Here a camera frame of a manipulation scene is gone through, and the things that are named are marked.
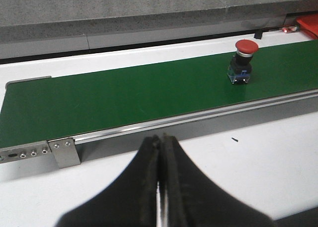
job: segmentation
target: screw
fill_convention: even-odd
[[[20,158],[26,158],[25,152],[22,152],[22,153],[20,154]]]
[[[47,153],[48,153],[48,149],[47,149],[47,148],[43,148],[43,149],[42,149],[42,153],[43,153],[43,154],[47,154]]]

